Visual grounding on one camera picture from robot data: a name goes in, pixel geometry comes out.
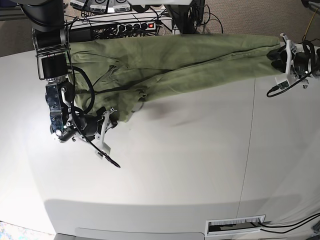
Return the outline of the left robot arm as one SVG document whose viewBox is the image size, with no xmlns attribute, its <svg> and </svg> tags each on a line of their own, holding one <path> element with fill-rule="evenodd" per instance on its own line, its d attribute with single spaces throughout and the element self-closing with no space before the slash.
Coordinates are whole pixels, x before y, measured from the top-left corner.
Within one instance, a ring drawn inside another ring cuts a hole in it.
<svg viewBox="0 0 320 240">
<path fill-rule="evenodd" d="M 271 66 L 281 72 L 275 78 L 276 86 L 269 92 L 279 90 L 283 93 L 296 85 L 306 89 L 308 78 L 320 79 L 320 50 L 309 40 L 303 40 L 301 46 L 298 46 L 284 33 L 280 36 L 284 45 L 267 54 Z"/>
</svg>

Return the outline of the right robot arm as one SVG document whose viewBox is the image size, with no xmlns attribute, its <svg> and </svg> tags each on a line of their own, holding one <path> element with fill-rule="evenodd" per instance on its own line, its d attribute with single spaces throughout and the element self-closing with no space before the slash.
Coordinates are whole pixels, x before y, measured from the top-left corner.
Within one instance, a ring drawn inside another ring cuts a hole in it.
<svg viewBox="0 0 320 240">
<path fill-rule="evenodd" d="M 110 152 L 104 142 L 105 133 L 114 124 L 110 120 L 113 108 L 100 108 L 90 115 L 95 93 L 87 74 L 72 64 L 69 33 L 78 20 L 66 21 L 62 0 L 19 0 L 17 4 L 32 23 L 32 38 L 36 52 L 38 77 L 47 82 L 45 100 L 50 112 L 50 132 L 59 142 L 79 138 L 92 145 L 101 155 Z M 89 105 L 75 105 L 76 76 L 82 75 L 90 93 Z"/>
</svg>

